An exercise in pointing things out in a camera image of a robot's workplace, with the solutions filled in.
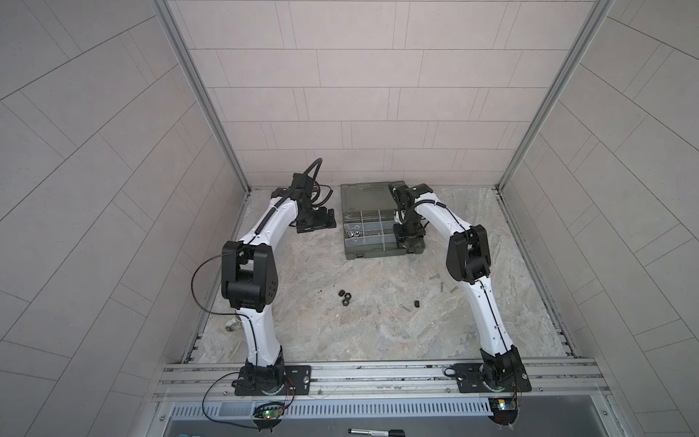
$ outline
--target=marble surface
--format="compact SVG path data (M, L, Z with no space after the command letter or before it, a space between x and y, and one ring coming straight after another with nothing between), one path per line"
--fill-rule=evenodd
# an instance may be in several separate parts
M242 236L261 217L270 190L248 201ZM435 188L454 213L488 231L493 292L505 326L522 357L556 357L565 352L490 188ZM273 303L277 336L286 361L466 359L480 357L480 342L468 300L446 266L446 241L427 227L420 255L346 260L338 228L297 234L288 228L275 249L280 285ZM437 279L428 278L439 274ZM440 291L440 282L444 291ZM352 293L344 307L338 291ZM420 300L420 308L413 301ZM411 309L402 309L399 305ZM231 312L220 294L215 310ZM225 329L229 316L210 316L194 362L245 361L242 329Z

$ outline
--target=side wall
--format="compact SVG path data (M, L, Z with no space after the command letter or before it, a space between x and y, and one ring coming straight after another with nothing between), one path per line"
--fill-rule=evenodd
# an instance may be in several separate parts
M254 186L493 185L592 3L170 0Z
M243 191L146 0L3 1L0 71L0 434L125 436Z
M639 436L699 435L697 22L692 0L617 0L504 190Z

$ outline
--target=tiled wall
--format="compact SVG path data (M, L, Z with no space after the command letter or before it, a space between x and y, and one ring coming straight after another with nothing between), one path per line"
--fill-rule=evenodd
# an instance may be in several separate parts
M492 185L591 2L168 3L254 186Z
M2 1L0 71L0 434L125 436L242 189L146 0Z
M617 0L505 188L639 436L699 436L698 22L693 0Z

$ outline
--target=white arm segment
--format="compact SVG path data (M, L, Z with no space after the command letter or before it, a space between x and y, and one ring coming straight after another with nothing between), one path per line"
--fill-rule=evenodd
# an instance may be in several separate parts
M415 203L422 200L440 201L434 193L422 194L415 199ZM463 232L471 226L470 223L462 220L456 214L452 217L446 208L434 203L420 204L415 208L415 211L429 220L430 224L444 236L447 242L454 233ZM483 351L495 356L495 354L504 354L510 350L513 344L512 339L505 330L503 319L495 302L490 278L484 276L476 280L474 285L462 282L461 287L466 291L468 302L475 316Z
M250 245L261 245L264 243L271 246L272 249L276 247L284 231L287 230L289 224L298 215L298 206L295 201L291 199L285 200L279 207L279 210L267 221L259 235L255 235L255 229L257 229L269 211L274 209L274 205L279 199L280 197L275 197L269 201L269 207L260 217L260 220L255 223L250 232L241 238L244 243L249 242L248 244ZM252 328L250 328L250 323L247 323L247 320L242 321L243 329L245 330L245 342L247 343L247 360L256 366L272 366L277 361L281 351L277 334L274 332L272 306L265 306L261 313L258 313L253 308L241 308L236 312L248 316L252 323Z

